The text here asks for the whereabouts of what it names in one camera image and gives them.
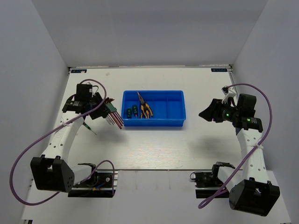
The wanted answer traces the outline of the yellow black long-nose pliers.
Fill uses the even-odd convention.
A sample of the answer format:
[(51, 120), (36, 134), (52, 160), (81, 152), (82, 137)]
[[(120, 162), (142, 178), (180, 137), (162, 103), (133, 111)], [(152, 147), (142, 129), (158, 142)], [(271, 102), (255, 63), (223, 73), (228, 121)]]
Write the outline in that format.
[(141, 112), (148, 112), (150, 114), (150, 118), (154, 116), (151, 107), (146, 103), (146, 101), (142, 98), (139, 92), (137, 92), (139, 101), (141, 104)]

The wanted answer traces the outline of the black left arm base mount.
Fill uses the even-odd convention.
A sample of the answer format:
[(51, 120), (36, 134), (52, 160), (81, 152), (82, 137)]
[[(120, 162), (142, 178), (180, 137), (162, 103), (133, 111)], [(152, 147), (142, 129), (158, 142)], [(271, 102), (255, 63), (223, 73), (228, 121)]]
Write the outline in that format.
[(113, 198), (116, 193), (117, 175), (107, 170), (96, 171), (87, 181), (75, 185), (68, 193), (69, 198)]

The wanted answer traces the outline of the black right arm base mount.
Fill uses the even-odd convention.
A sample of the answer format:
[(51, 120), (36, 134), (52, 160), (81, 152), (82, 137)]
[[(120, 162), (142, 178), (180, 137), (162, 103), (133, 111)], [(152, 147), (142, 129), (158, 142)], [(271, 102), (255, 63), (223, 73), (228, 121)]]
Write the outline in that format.
[(213, 177), (212, 172), (192, 172), (190, 180), (195, 183), (197, 199), (206, 199), (212, 196), (223, 184), (218, 178)]

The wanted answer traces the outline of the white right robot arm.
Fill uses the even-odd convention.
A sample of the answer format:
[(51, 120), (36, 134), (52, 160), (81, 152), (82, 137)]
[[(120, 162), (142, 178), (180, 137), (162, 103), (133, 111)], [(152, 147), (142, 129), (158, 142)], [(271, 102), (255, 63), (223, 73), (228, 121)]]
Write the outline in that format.
[(229, 205), (233, 210), (259, 216), (267, 216), (280, 196), (280, 189), (271, 183), (259, 141), (263, 137), (263, 125), (255, 117), (256, 97), (240, 94), (237, 104), (229, 95), (225, 100), (213, 99), (199, 116), (209, 122), (229, 121), (236, 131), (242, 165), (234, 167), (227, 162), (217, 162), (208, 173), (196, 174), (198, 188), (219, 187), (218, 196), (229, 193)]

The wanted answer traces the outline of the green hex key set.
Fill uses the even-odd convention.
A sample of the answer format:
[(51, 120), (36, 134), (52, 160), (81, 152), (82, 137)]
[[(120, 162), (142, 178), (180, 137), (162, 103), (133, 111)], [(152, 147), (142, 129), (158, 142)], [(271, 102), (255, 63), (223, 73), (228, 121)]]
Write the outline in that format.
[(113, 98), (107, 98), (104, 101), (103, 105), (101, 106), (102, 117), (108, 122), (108, 124), (116, 125), (119, 129), (122, 129), (124, 125), (123, 119), (121, 118), (117, 109), (112, 104), (113, 101)]

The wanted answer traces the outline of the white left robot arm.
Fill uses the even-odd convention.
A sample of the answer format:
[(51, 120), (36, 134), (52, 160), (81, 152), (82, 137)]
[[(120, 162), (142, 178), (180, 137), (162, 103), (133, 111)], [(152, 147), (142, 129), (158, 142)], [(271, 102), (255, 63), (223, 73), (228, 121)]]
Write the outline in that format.
[(91, 84), (78, 84), (76, 94), (69, 97), (62, 108), (61, 129), (54, 132), (47, 148), (40, 157), (31, 160), (30, 167), (38, 190), (70, 192), (75, 184), (88, 186), (98, 183), (99, 175), (89, 165), (68, 165), (69, 152), (85, 113), (94, 109), (102, 98), (93, 93)]

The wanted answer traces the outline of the yellow black short pliers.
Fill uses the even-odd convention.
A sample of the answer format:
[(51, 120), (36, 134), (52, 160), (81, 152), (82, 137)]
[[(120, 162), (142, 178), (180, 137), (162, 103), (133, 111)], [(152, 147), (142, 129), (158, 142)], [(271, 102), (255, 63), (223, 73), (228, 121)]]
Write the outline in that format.
[(150, 114), (148, 112), (141, 112), (141, 119), (150, 119)]

